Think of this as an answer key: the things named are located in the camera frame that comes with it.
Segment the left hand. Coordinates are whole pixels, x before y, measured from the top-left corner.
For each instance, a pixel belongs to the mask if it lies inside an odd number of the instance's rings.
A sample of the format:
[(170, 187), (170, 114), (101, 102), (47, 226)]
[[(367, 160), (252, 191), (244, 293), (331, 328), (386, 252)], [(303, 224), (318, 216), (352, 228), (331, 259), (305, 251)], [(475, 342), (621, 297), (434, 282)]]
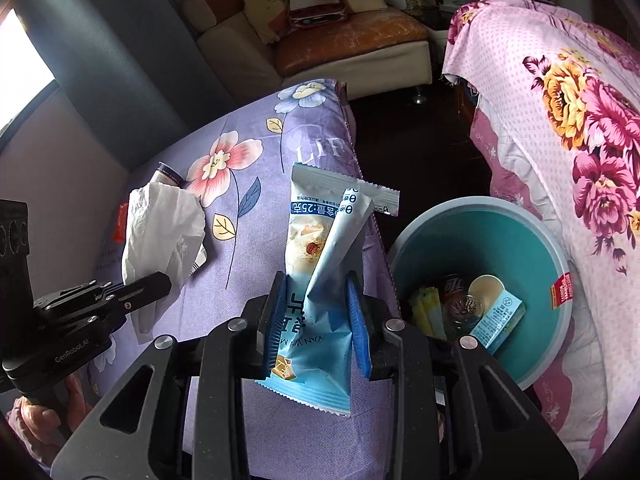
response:
[[(75, 431), (91, 411), (84, 389), (76, 374), (64, 380), (68, 394), (66, 425)], [(13, 402), (6, 421), (21, 440), (27, 453), (41, 466), (50, 467), (66, 440), (58, 428), (62, 420), (56, 411), (32, 404), (24, 396)]]

